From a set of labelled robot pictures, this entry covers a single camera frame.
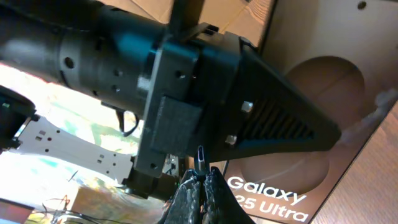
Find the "wood grain surface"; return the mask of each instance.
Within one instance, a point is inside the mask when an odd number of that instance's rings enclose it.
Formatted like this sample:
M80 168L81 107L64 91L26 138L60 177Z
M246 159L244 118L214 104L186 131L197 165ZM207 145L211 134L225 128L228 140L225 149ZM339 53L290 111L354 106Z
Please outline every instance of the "wood grain surface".
M398 104L313 223L398 223Z

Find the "screw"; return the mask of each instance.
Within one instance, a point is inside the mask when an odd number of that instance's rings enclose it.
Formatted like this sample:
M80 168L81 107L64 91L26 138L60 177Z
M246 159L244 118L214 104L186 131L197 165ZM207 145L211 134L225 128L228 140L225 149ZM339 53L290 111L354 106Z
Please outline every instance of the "screw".
M249 113L252 109L253 109L253 103L252 102L247 102L247 101L243 102L242 108L241 108L242 111L244 111L246 113Z
M225 142L233 146L236 143L236 139L237 139L236 136L229 135L229 136L226 137Z

